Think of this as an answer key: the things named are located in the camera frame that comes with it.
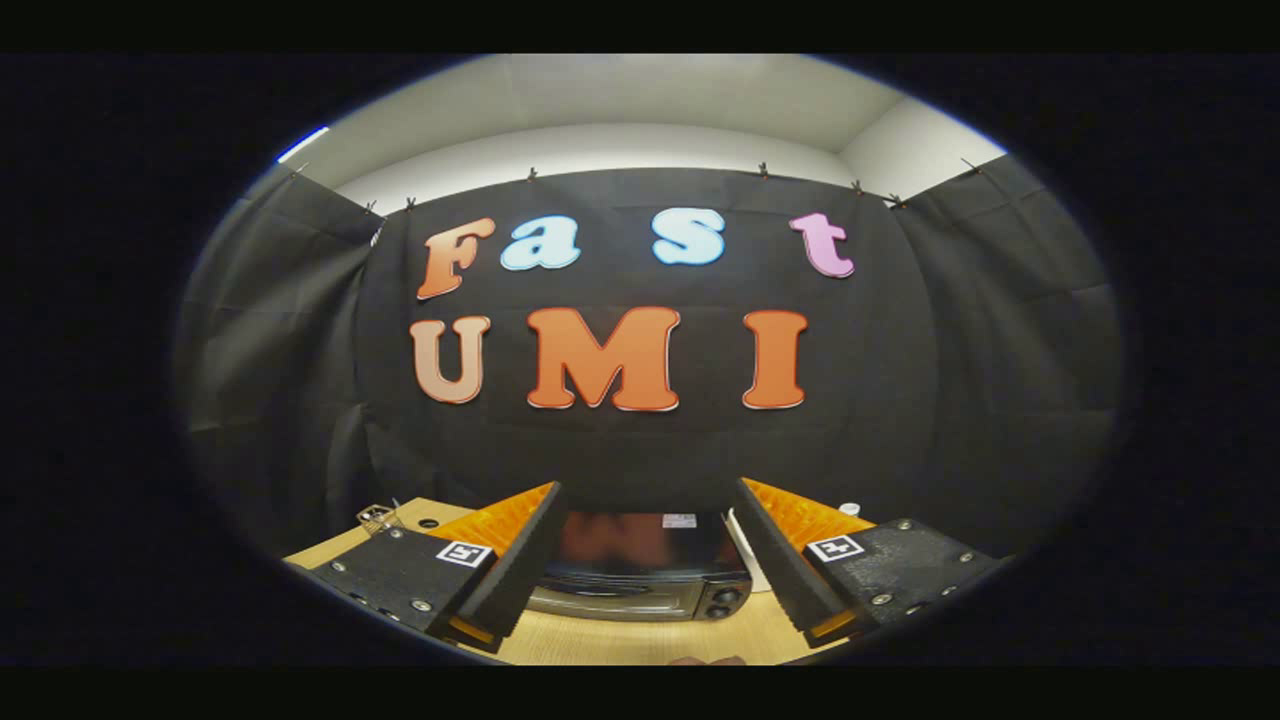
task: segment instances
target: white wall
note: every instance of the white wall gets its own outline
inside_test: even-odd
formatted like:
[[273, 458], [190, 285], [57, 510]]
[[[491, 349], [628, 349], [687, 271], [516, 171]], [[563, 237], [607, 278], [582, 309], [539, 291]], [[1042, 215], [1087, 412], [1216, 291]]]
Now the white wall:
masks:
[[831, 152], [741, 132], [663, 124], [584, 124], [499, 135], [425, 152], [337, 188], [389, 214], [406, 197], [426, 202], [477, 187], [614, 168], [710, 168], [799, 177], [849, 187], [849, 168]]
[[1005, 150], [948, 115], [904, 97], [845, 147], [840, 159], [863, 190], [911, 197]]
[[911, 197], [1005, 150], [980, 133], [904, 99], [835, 154], [733, 131], [667, 124], [582, 124], [513, 132], [425, 152], [357, 178], [337, 192], [389, 214], [406, 197], [426, 202], [539, 176], [614, 168], [709, 168], [769, 173]]

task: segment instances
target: letter m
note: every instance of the letter m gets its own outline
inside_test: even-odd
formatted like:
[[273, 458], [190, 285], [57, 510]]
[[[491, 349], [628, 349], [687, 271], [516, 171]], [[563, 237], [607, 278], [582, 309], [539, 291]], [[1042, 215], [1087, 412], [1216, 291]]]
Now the letter m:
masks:
[[668, 307], [632, 307], [618, 320], [600, 347], [577, 310], [548, 307], [529, 315], [538, 332], [538, 387], [529, 393], [534, 407], [564, 410], [573, 405], [564, 374], [591, 407], [604, 402], [613, 379], [622, 373], [622, 388], [613, 393], [618, 410], [664, 413], [680, 397], [671, 391], [667, 346], [680, 313]]

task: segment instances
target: orange letter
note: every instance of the orange letter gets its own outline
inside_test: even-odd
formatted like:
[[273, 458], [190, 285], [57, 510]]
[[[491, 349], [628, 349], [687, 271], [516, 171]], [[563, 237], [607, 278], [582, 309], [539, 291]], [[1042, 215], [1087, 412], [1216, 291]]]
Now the orange letter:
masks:
[[408, 327], [413, 336], [413, 372], [417, 387], [431, 400], [462, 405], [480, 395], [484, 382], [484, 361], [480, 355], [480, 336], [489, 329], [489, 318], [483, 315], [458, 318], [453, 332], [458, 333], [458, 346], [462, 354], [462, 377], [451, 383], [440, 377], [440, 336], [444, 323], [421, 320]]
[[809, 327], [799, 313], [760, 310], [742, 318], [755, 333], [755, 379], [742, 395], [751, 410], [783, 410], [804, 402], [796, 386], [796, 338]]
[[577, 310], [549, 307], [529, 314], [538, 331], [538, 387], [529, 393], [534, 407], [564, 410], [573, 393], [564, 387], [564, 372], [591, 407], [604, 402], [613, 378], [622, 373], [622, 389], [613, 395], [618, 410], [664, 413], [680, 397], [667, 379], [667, 342], [680, 324], [680, 313], [668, 307], [632, 307], [618, 320], [600, 347]]
[[476, 238], [489, 237], [494, 231], [493, 220], [484, 218], [458, 225], [451, 231], [426, 238], [426, 277], [417, 288], [417, 299], [426, 300], [445, 292], [453, 292], [462, 284], [462, 278], [453, 274], [453, 264], [466, 270], [476, 259]]

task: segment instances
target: pink letter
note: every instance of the pink letter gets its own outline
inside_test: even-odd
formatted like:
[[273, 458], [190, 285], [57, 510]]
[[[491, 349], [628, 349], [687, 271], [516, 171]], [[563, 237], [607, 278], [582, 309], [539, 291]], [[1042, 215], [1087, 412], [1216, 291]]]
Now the pink letter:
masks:
[[854, 261], [836, 255], [836, 241], [845, 240], [845, 228], [827, 222], [827, 215], [814, 213], [788, 223], [791, 229], [804, 236], [804, 250], [809, 264], [828, 278], [847, 278], [854, 274]]

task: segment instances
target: black curtain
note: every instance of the black curtain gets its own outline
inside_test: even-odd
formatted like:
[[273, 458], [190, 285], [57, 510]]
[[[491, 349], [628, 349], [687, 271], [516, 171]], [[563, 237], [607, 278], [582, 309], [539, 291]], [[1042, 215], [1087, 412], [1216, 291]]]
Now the black curtain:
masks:
[[[724, 255], [655, 261], [650, 220], [672, 206], [721, 213]], [[786, 223], [813, 211], [846, 228], [852, 277], [809, 265]], [[502, 269], [511, 229], [552, 214], [579, 222], [579, 260]], [[422, 241], [481, 217], [498, 232], [463, 284], [419, 302]], [[1079, 225], [1009, 156], [899, 208], [794, 178], [632, 169], [475, 190], [380, 223], [278, 169], [215, 233], [184, 301], [178, 386], [196, 461], [276, 555], [390, 497], [479, 506], [556, 479], [581, 509], [695, 511], [724, 507], [719, 480], [739, 474], [1005, 555], [1080, 496], [1116, 427], [1112, 288]], [[636, 305], [681, 313], [676, 411], [526, 404], [531, 310], [579, 309], [603, 342]], [[762, 309], [809, 319], [808, 397], [792, 410], [741, 405], [754, 364], [742, 315]], [[407, 329], [462, 315], [493, 320], [485, 384], [445, 406], [417, 388]], [[452, 332], [440, 357], [457, 377]]]
[[349, 529], [370, 469], [351, 327], [383, 219], [274, 168], [197, 261], [174, 343], [191, 452], [232, 524], [285, 555]]

